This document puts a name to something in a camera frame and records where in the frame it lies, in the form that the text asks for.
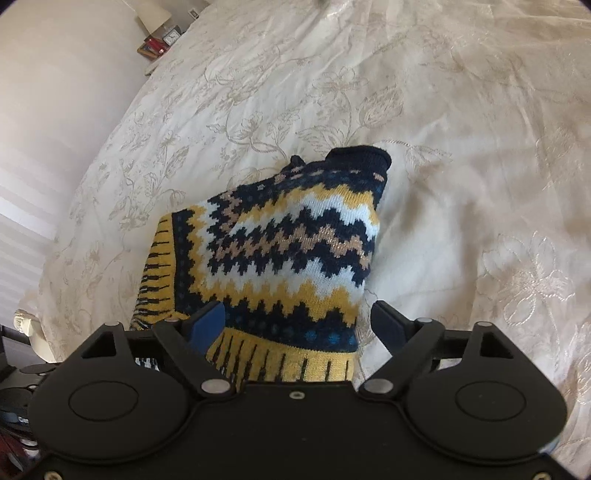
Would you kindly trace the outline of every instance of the metal screw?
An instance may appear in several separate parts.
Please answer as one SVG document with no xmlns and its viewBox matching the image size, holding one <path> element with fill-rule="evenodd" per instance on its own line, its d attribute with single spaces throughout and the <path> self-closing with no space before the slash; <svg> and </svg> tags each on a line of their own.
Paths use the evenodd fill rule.
<svg viewBox="0 0 591 480">
<path fill-rule="evenodd" d="M 230 388 L 230 382 L 223 378 L 211 378 L 201 384 L 201 389 L 205 393 L 210 393 L 212 395 L 221 395 L 222 393 L 229 391 Z"/>
<path fill-rule="evenodd" d="M 303 400 L 305 396 L 306 394 L 304 392 L 300 392 L 297 390 L 290 392 L 290 398 L 292 400 Z"/>
<path fill-rule="evenodd" d="M 373 378 L 367 380 L 367 382 L 363 384 L 363 387 L 370 393 L 384 395 L 394 388 L 394 384 L 385 378 Z"/>
<path fill-rule="evenodd" d="M 61 475 L 57 472 L 45 472 L 43 480 L 64 480 Z"/>
</svg>

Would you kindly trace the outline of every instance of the white duvet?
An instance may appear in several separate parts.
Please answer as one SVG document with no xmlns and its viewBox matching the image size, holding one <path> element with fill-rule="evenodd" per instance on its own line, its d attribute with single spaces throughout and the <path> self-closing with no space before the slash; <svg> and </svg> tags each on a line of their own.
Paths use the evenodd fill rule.
<svg viewBox="0 0 591 480">
<path fill-rule="evenodd" d="M 591 14 L 575 0 L 217 0 L 90 166 L 38 314 L 64 358 L 128 323 L 156 223 L 292 154 L 373 144 L 392 167 L 369 305 L 496 323 L 561 390 L 556 457 L 591 468 Z"/>
</svg>

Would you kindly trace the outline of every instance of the red book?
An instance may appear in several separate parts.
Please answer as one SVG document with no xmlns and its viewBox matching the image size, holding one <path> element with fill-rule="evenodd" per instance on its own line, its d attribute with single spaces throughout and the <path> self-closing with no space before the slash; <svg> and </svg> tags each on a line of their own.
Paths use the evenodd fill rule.
<svg viewBox="0 0 591 480">
<path fill-rule="evenodd" d="M 166 52 L 166 48 L 162 46 L 162 42 L 159 42 L 156 38 L 147 38 L 146 43 L 157 55 L 163 55 Z"/>
</svg>

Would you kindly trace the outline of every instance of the picture frame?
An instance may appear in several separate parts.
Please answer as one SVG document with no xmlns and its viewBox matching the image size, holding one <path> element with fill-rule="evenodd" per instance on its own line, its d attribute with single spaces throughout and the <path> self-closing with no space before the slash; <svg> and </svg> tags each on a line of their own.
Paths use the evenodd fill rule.
<svg viewBox="0 0 591 480">
<path fill-rule="evenodd" d="M 144 42 L 142 46 L 138 48 L 138 53 L 150 60 L 155 60 L 159 57 L 159 55 L 156 54 L 146 42 Z"/>
</svg>

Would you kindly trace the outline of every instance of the yellow zigzag pattern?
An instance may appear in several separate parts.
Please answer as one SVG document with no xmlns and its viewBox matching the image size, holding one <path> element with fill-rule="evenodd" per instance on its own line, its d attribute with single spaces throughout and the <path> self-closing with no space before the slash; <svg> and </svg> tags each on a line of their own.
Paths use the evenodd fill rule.
<svg viewBox="0 0 591 480">
<path fill-rule="evenodd" d="M 377 225 L 379 223 L 378 215 L 374 210 L 374 196 L 372 192 L 355 193 L 349 190 L 347 185 L 339 185 L 337 188 L 327 190 L 322 184 L 306 189 L 297 187 L 288 193 L 281 193 L 276 202 L 269 200 L 262 207 L 256 206 L 248 212 L 241 214 L 240 217 L 238 217 L 237 223 L 246 222 L 248 220 L 260 222 L 261 218 L 268 218 L 278 212 L 285 212 L 289 205 L 297 205 L 310 193 L 313 193 L 318 200 L 322 201 L 328 200 L 335 195 L 339 195 L 342 198 L 343 203 L 349 209 L 356 209 L 361 205 L 367 205 L 369 209 L 369 221 L 372 225 Z"/>
<path fill-rule="evenodd" d="M 190 287 L 192 292 L 200 293 L 204 300 L 210 299 L 214 295 L 218 300 L 230 297 L 232 306 L 236 306 L 241 300 L 246 299 L 248 307 L 251 310 L 255 310 L 259 303 L 263 301 L 267 313 L 271 311 L 274 304 L 280 301 L 283 305 L 283 313 L 285 315 L 292 313 L 296 306 L 304 302 L 309 308 L 310 317 L 316 321 L 324 318 L 327 312 L 338 308 L 343 314 L 343 321 L 348 326 L 355 323 L 361 301 L 351 303 L 349 293 L 343 287 L 334 289 L 328 297 L 318 297 L 316 295 L 316 287 L 310 280 L 305 281 L 298 291 L 293 294 L 288 291 L 288 283 L 286 281 L 277 284 L 273 292 L 271 291 L 271 286 L 267 284 L 256 291 L 251 281 L 247 281 L 240 290 L 236 288 L 232 280 L 223 286 L 217 281 L 211 288 L 208 287 L 203 278 L 203 273 L 200 271 L 202 270 L 200 267 L 203 265 L 203 257 L 199 255 L 199 249 L 203 243 L 199 232 L 205 226 L 205 222 L 200 217 L 205 213 L 205 208 L 196 207 L 194 212 L 195 214 L 189 219 L 189 223 L 194 227 L 190 237 L 193 242 L 193 248 L 189 253 L 190 258 L 194 261 L 194 265 L 190 270 L 190 275 L 195 279 L 195 282 Z"/>
</svg>

